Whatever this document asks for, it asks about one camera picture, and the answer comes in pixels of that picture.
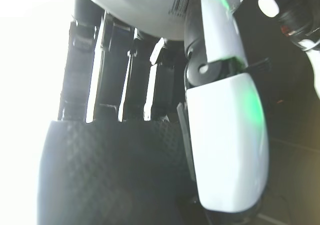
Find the white strip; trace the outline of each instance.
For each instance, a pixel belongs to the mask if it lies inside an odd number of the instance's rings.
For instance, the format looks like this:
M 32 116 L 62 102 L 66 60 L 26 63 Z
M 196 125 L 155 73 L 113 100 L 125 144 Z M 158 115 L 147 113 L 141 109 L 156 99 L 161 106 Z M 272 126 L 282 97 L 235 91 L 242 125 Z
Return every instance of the white strip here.
M 262 220 L 265 220 L 265 221 L 267 221 L 267 222 L 269 222 L 269 223 L 271 223 L 271 224 L 274 224 L 274 225 L 288 225 L 287 223 L 284 223 L 284 222 L 282 222 L 282 221 L 276 220 L 276 219 L 274 219 L 274 218 L 272 218 L 272 217 L 263 215 L 263 214 L 261 214 L 261 213 L 259 213 L 259 214 L 257 215 L 257 217 L 260 218 L 260 219 L 262 219 Z

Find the white plastic cover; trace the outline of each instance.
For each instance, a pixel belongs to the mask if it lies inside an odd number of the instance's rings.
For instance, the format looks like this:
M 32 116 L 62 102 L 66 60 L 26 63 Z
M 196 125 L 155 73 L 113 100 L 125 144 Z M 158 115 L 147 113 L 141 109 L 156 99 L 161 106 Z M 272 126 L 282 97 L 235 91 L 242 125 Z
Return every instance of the white plastic cover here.
M 190 0 L 93 0 L 118 19 L 157 37 L 184 39 Z M 242 0 L 227 0 L 234 12 Z
M 202 206 L 242 212 L 266 186 L 267 128 L 260 98 L 247 73 L 186 91 L 194 169 Z

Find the textured panel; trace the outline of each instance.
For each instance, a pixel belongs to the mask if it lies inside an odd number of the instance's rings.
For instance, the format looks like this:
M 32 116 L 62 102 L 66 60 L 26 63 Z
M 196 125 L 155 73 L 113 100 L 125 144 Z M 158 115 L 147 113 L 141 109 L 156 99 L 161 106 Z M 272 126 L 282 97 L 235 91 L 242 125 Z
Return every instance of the textured panel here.
M 178 124 L 53 122 L 40 168 L 39 225 L 179 225 L 196 194 Z

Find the barcode label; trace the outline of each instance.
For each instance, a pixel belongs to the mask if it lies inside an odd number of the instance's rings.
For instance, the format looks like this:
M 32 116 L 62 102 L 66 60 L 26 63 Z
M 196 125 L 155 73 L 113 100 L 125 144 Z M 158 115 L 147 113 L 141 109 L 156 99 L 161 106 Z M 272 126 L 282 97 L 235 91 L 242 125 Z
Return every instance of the barcode label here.
M 188 5 L 191 0 L 173 0 L 172 8 L 169 11 L 169 14 L 184 17 L 187 12 Z

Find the white shell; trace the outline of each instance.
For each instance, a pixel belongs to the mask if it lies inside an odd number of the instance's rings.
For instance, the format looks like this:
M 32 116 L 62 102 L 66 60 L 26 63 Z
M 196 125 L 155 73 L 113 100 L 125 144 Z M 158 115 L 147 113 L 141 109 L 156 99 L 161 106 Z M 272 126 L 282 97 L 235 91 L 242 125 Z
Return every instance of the white shell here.
M 189 0 L 92 0 L 118 19 L 148 34 L 184 39 L 184 15 Z M 242 0 L 227 0 L 234 12 Z

